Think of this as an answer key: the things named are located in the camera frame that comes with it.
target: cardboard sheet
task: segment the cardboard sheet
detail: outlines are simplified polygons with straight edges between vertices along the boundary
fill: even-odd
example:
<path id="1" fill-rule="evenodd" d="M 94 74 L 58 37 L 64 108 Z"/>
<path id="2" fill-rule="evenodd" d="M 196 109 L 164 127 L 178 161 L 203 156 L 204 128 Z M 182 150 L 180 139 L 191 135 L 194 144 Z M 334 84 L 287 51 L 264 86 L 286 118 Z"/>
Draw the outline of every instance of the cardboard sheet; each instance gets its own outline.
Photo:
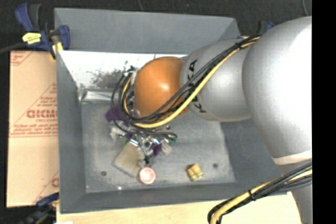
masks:
<path id="1" fill-rule="evenodd" d="M 7 207 L 34 205 L 59 189 L 56 62 L 10 54 Z"/>

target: blue clamp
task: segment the blue clamp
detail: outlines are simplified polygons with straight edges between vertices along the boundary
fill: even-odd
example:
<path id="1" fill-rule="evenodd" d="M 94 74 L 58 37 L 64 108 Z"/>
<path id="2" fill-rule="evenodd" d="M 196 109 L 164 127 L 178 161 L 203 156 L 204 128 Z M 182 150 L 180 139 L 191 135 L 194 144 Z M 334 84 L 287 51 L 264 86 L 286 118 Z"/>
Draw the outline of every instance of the blue clamp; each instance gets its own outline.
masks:
<path id="1" fill-rule="evenodd" d="M 23 3 L 15 9 L 15 16 L 17 21 L 24 30 L 29 35 L 24 42 L 28 48 L 33 50 L 46 50 L 50 51 L 52 56 L 55 58 L 55 46 L 53 42 L 53 37 L 57 36 L 57 40 L 61 42 L 62 49 L 68 50 L 70 48 L 70 31 L 69 27 L 66 25 L 61 25 L 57 30 L 48 34 L 46 31 L 41 31 L 38 20 L 39 20 L 39 9 L 40 5 L 31 5 L 28 3 Z"/>

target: yellow cable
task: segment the yellow cable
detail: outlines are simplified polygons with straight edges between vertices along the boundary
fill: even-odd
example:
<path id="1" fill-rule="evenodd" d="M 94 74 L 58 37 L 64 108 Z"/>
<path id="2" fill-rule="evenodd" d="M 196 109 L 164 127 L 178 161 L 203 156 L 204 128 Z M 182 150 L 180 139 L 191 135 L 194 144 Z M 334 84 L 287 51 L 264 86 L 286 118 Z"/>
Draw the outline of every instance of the yellow cable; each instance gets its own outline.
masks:
<path id="1" fill-rule="evenodd" d="M 200 90 L 204 87 L 204 85 L 208 82 L 208 80 L 214 75 L 214 73 L 224 64 L 232 55 L 234 55 L 236 52 L 240 51 L 239 48 L 235 49 L 232 51 L 227 57 L 225 57 L 218 65 L 216 65 L 210 72 L 209 74 L 204 78 L 204 80 L 197 86 L 195 91 L 187 98 L 187 100 L 184 101 L 184 103 L 169 117 L 166 119 L 155 122 L 155 123 L 135 123 L 134 125 L 139 126 L 141 128 L 155 128 L 162 126 L 169 121 L 173 120 L 176 118 L 190 103 L 191 101 L 195 98 L 195 96 L 200 92 Z"/>
<path id="2" fill-rule="evenodd" d="M 305 177 L 305 176 L 308 176 L 308 175 L 311 175 L 313 172 L 312 169 L 310 170 L 307 170 L 303 173 L 301 173 L 300 175 L 297 175 L 296 177 L 293 177 L 291 180 L 289 180 L 289 182 L 293 181 L 293 180 L 296 180 L 296 179 L 299 179 L 301 177 Z M 255 193 L 256 191 L 258 191 L 259 189 L 265 187 L 266 185 L 272 183 L 274 180 L 271 180 L 267 183 L 264 183 L 264 184 L 261 184 L 259 185 L 258 187 L 255 187 L 253 189 L 251 189 L 251 193 Z M 227 204 L 223 205 L 222 207 L 220 207 L 211 217 L 211 221 L 210 221 L 210 224 L 217 224 L 219 218 L 224 215 L 228 210 L 230 210 L 231 208 L 233 208 L 234 206 L 236 206 L 237 204 L 241 203 L 242 201 L 244 201 L 245 199 L 249 198 L 250 197 L 250 193 L 247 191 L 241 195 L 239 195 L 238 197 L 234 198 L 233 200 L 231 200 L 230 202 L 228 202 Z"/>

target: purple object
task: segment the purple object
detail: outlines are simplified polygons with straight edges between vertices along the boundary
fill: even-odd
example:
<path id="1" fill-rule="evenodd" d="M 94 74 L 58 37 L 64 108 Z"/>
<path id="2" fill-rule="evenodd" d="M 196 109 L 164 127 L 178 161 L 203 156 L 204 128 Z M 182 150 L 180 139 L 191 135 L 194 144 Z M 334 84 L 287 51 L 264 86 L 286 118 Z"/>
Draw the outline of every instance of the purple object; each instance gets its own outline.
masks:
<path id="1" fill-rule="evenodd" d="M 122 116 L 122 112 L 120 110 L 120 107 L 118 105 L 114 106 L 111 109 L 109 109 L 105 114 L 105 119 L 108 122 L 111 122 L 113 119 L 116 121 L 123 121 L 125 118 Z"/>
<path id="2" fill-rule="evenodd" d="M 161 152 L 161 150 L 162 150 L 162 144 L 160 143 L 160 144 L 155 144 L 153 147 L 152 147 L 152 149 L 153 149 L 153 153 L 154 153 L 154 157 L 157 157 L 158 156 L 158 154 Z"/>

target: orange object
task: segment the orange object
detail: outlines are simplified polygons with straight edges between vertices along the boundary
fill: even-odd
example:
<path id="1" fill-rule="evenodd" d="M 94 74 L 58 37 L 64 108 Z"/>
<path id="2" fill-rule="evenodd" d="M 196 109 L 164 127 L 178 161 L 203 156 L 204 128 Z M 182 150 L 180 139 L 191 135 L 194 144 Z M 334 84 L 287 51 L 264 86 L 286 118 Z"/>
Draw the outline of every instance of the orange object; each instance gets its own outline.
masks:
<path id="1" fill-rule="evenodd" d="M 142 67 L 134 84 L 134 105 L 140 117 L 151 115 L 180 89 L 183 62 L 178 57 L 166 56 L 149 61 Z M 167 111 L 175 101 L 171 102 L 162 112 Z M 184 98 L 181 97 L 174 106 L 183 101 Z"/>

